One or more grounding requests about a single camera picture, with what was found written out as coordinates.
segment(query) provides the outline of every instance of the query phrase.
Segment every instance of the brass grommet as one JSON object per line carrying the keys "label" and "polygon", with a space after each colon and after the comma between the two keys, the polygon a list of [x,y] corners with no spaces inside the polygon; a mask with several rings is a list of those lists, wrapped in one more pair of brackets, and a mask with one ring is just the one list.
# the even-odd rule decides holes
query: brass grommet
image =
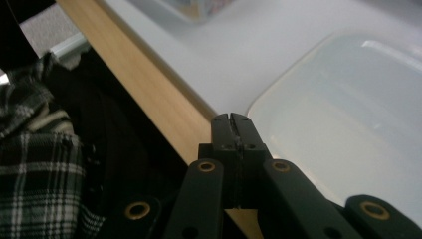
{"label": "brass grommet", "polygon": [[[133,208],[135,207],[142,207],[142,210],[140,210],[140,212],[133,212]],[[151,207],[144,201],[132,202],[127,205],[124,210],[124,215],[130,220],[139,220],[148,215],[150,210]]]}
{"label": "brass grommet", "polygon": [[372,218],[384,221],[390,219],[390,213],[387,209],[377,203],[364,201],[360,203],[360,209]]}
{"label": "brass grommet", "polygon": [[211,172],[215,169],[215,164],[212,162],[204,161],[199,163],[198,169],[202,172]]}
{"label": "brass grommet", "polygon": [[290,171],[290,166],[283,161],[275,161],[272,164],[273,169],[279,172],[288,172]]}

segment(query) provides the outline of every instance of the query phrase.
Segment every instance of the plaid shirt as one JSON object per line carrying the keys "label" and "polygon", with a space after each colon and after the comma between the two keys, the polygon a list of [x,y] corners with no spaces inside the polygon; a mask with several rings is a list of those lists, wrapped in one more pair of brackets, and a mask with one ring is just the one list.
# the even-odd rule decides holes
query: plaid shirt
{"label": "plaid shirt", "polygon": [[0,238],[92,238],[105,218],[82,203],[82,144],[41,83],[43,58],[0,86]]}

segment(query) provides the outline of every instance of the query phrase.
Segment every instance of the plaid fabric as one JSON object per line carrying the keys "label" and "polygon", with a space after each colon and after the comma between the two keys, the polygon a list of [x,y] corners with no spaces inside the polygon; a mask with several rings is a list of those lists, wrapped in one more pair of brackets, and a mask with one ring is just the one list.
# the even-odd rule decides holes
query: plaid fabric
{"label": "plaid fabric", "polygon": [[53,62],[0,86],[0,238],[94,238],[105,221],[82,205],[82,144],[40,82]]}

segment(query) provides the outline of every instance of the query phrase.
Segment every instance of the white countertop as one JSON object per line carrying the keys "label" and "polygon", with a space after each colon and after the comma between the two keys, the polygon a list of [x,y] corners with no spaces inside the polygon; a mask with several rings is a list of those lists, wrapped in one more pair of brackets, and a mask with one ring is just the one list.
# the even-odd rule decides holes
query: white countertop
{"label": "white countertop", "polygon": [[375,33],[422,52],[419,0],[236,0],[200,25],[152,0],[104,2],[217,114],[245,114],[301,56],[339,30]]}

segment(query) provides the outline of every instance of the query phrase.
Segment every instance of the wooden edge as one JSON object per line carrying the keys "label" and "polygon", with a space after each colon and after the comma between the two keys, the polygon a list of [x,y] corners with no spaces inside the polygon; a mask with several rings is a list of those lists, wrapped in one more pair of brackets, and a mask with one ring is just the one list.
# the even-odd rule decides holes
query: wooden edge
{"label": "wooden edge", "polygon": [[[176,76],[146,44],[134,42],[97,1],[57,2],[183,160],[196,160],[198,144],[211,140],[210,120],[215,114],[177,84]],[[248,238],[262,238],[256,213],[228,213]]]}

